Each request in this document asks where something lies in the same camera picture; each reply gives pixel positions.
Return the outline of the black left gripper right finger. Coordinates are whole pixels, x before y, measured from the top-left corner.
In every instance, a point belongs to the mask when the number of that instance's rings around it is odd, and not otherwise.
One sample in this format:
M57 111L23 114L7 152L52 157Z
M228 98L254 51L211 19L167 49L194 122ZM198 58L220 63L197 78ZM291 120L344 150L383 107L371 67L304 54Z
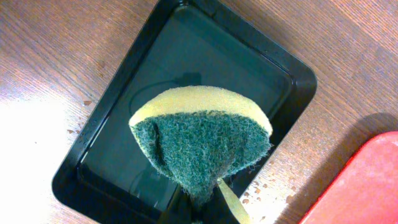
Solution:
M202 206L200 220L204 224L239 224L218 187L213 189L210 200Z

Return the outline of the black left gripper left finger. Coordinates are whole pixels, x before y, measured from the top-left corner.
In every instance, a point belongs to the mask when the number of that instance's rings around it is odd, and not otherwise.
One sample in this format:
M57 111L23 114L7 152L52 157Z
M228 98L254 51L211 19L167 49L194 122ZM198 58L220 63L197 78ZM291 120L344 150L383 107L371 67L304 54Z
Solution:
M192 223L193 200L190 194L181 185L177 185L168 207L161 213L157 224Z

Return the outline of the yellow green sponge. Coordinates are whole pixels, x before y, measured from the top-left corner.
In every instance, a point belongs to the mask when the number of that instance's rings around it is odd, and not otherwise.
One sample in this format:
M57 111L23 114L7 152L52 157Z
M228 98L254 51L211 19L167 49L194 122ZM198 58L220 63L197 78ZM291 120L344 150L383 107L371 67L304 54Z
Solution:
M271 148L272 125L239 93L214 86L172 88L139 108L129 127L141 151L203 212L218 189L233 218L251 223L225 178L254 165Z

